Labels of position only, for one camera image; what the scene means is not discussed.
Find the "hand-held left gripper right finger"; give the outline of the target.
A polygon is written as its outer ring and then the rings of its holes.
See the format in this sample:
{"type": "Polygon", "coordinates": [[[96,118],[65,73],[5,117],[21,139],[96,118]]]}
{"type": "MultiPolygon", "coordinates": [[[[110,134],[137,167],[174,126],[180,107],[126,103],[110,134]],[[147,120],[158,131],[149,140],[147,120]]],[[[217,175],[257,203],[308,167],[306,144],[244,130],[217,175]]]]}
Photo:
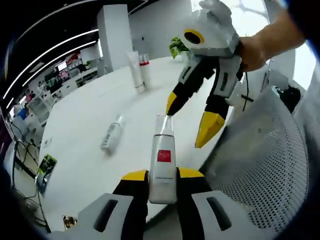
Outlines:
{"type": "Polygon", "coordinates": [[[204,175],[178,167],[177,212],[184,240],[249,240],[246,211],[221,191],[213,191],[204,175]]]}

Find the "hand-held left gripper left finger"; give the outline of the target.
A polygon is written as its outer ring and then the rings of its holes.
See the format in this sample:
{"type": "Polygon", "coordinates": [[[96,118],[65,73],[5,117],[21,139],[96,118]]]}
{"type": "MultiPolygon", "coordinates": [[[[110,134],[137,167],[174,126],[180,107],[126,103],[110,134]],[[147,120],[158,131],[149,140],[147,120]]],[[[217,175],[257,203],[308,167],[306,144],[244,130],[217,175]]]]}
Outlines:
{"type": "Polygon", "coordinates": [[[78,215],[79,240],[141,240],[148,213],[149,172],[125,175],[78,215]]]}

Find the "person's right hand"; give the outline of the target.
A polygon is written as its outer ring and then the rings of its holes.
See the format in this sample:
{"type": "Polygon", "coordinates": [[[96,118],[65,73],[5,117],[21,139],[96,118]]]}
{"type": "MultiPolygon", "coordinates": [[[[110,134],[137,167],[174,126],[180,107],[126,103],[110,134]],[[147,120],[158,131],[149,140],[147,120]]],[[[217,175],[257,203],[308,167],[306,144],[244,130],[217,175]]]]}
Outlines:
{"type": "Polygon", "coordinates": [[[241,57],[241,70],[252,72],[262,68],[267,59],[261,40],[256,36],[246,36],[240,38],[241,45],[238,54],[241,57]]]}

